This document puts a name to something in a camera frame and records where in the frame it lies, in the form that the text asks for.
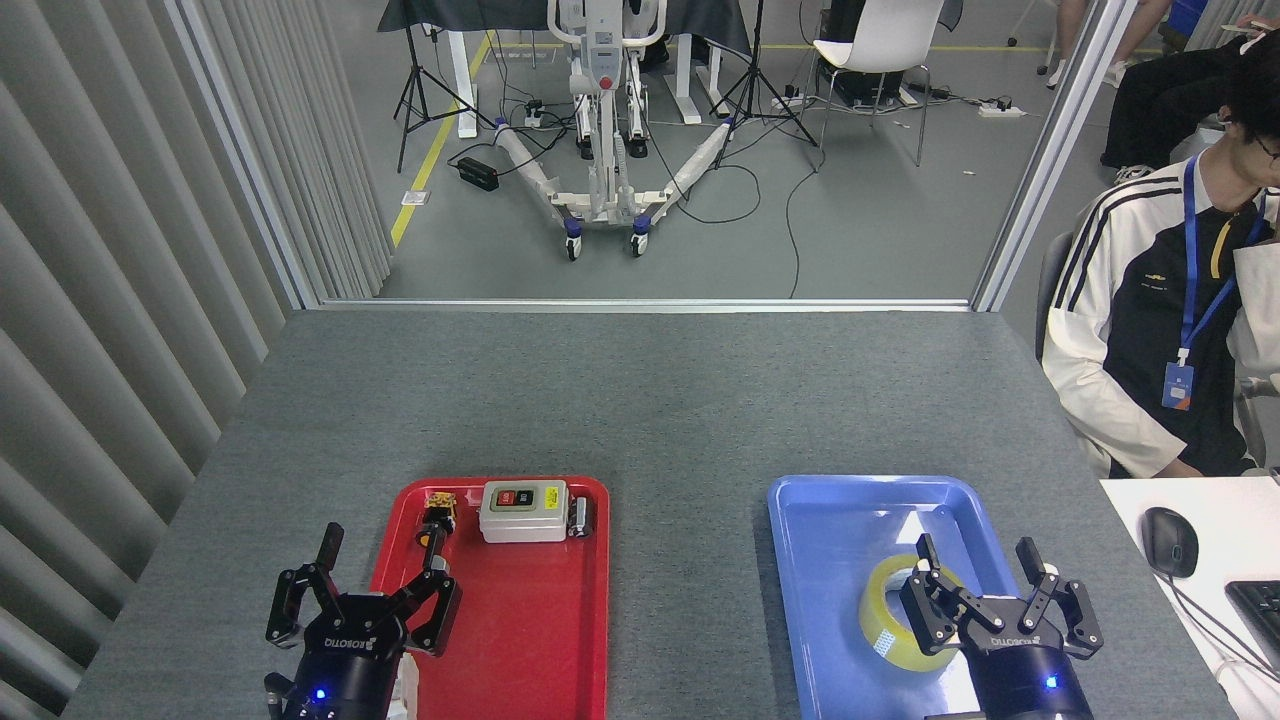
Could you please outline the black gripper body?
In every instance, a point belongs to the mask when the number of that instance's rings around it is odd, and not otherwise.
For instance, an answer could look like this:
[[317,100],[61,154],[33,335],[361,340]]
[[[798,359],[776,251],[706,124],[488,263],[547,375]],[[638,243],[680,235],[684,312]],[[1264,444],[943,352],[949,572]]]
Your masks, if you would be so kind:
[[407,630],[387,594],[342,594],[303,632],[283,719],[384,719]]
[[1028,626],[1028,602],[982,597],[1002,624],[989,629],[977,615],[963,620],[963,655],[987,719],[1092,719],[1094,716],[1062,632],[1048,619]]

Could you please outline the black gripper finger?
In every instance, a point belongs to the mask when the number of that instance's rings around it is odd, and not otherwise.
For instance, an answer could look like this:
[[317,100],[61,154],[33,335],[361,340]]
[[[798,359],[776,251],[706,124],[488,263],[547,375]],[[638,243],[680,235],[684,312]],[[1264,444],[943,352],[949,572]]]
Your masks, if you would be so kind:
[[899,598],[915,642],[924,656],[955,648],[952,637],[959,619],[977,602],[977,596],[945,574],[931,533],[915,543],[918,561],[908,574]]
[[[410,619],[429,600],[434,601],[425,623],[410,626]],[[448,562],[429,550],[422,570],[394,593],[394,618],[404,626],[404,647],[431,656],[442,656],[451,638],[462,588],[449,573]]]
[[[303,643],[307,651],[314,651],[323,647],[324,641],[334,635],[334,632],[347,629],[346,611],[332,579],[344,533],[339,523],[329,521],[316,559],[296,570],[285,569],[280,573],[265,630],[269,643],[282,650],[291,650]],[[315,594],[321,612],[303,630],[300,625],[300,610],[307,589]]]
[[1096,655],[1103,647],[1105,638],[1085,584],[1065,579],[1056,568],[1046,564],[1030,537],[1019,539],[1015,553],[1032,585],[1025,611],[1018,621],[1018,630],[1034,635],[1044,610],[1051,603],[1057,603],[1068,626],[1061,634],[1059,648],[1074,659],[1091,659]]

